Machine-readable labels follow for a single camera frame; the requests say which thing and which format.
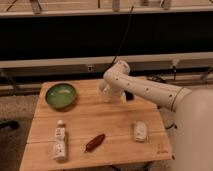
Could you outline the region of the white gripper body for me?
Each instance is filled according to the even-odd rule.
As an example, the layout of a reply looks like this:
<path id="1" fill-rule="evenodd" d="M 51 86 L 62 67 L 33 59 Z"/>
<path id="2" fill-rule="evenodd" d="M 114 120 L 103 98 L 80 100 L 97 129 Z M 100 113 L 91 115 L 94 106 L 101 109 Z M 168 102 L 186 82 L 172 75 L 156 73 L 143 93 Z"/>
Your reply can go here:
<path id="1" fill-rule="evenodd" d="M 120 101 L 121 103 L 126 102 L 126 95 L 122 88 L 108 85 L 107 92 L 108 92 L 108 100 L 110 102 L 115 102 L 115 101 Z"/>

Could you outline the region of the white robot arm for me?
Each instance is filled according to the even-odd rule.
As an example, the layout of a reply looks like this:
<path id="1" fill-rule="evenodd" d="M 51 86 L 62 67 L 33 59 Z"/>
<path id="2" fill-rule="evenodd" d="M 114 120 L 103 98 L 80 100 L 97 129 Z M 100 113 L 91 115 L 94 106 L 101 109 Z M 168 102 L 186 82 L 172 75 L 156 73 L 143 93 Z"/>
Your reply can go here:
<path id="1" fill-rule="evenodd" d="M 127 91 L 175 113 L 171 171 L 213 171 L 213 90 L 138 79 L 118 61 L 103 75 L 108 96 Z"/>

